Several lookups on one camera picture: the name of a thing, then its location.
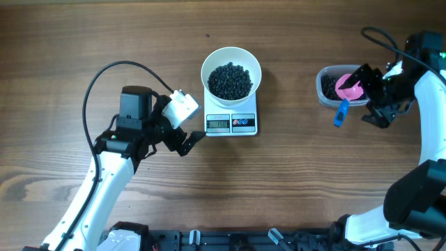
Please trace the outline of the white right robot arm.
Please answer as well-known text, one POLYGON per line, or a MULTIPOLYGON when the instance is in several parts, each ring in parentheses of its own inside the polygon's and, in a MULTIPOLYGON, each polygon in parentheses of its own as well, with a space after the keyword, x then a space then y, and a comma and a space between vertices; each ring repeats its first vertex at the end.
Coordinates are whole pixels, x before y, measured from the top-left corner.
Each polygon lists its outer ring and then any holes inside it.
POLYGON ((355 246, 373 247, 398 239, 437 238, 445 244, 445 51, 443 37, 432 31, 410 35, 383 74, 360 66, 340 86, 361 86, 369 101, 362 117, 387 128, 395 116, 418 103, 421 121, 420 163, 388 189, 383 205, 366 213, 347 215, 333 224, 340 238, 355 246))

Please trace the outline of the pink scoop blue handle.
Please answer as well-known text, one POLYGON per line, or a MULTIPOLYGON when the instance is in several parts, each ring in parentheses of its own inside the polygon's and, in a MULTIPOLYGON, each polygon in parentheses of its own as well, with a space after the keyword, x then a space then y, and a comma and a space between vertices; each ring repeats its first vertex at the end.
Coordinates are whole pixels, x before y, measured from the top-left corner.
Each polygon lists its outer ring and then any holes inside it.
POLYGON ((360 98, 364 91, 360 86, 360 82, 357 82, 352 87, 341 89, 341 86, 351 76, 351 74, 345 74, 340 77, 335 84, 335 92, 341 98, 341 104, 338 107, 336 116, 334 118, 334 125, 340 128, 347 116, 350 101, 360 98))

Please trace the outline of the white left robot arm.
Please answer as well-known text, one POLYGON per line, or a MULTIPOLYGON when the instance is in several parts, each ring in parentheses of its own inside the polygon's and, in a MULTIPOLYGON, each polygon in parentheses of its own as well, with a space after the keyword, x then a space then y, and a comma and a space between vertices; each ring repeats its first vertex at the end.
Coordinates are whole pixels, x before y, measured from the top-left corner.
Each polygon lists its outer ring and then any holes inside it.
POLYGON ((164 143, 187 155, 205 136, 187 134, 180 125, 199 110, 198 102, 182 91, 159 95, 145 86, 125 86, 120 110, 91 143, 92 160, 75 198, 61 221, 44 239, 40 250, 97 250, 109 215, 142 160, 164 143))

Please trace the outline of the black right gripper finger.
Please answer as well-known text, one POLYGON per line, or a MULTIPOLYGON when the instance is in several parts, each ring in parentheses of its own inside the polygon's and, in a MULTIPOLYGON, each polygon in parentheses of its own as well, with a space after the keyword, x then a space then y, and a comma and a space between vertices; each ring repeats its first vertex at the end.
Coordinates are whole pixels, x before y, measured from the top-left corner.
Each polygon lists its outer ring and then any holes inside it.
POLYGON ((353 72, 339 88, 350 89, 357 83, 358 86, 361 86, 365 91, 377 91, 378 69, 372 68, 368 63, 363 64, 353 72))
POLYGON ((363 115, 361 120, 378 128, 388 128, 397 116, 397 113, 390 107, 377 108, 372 104, 367 104, 366 107, 369 114, 363 115))

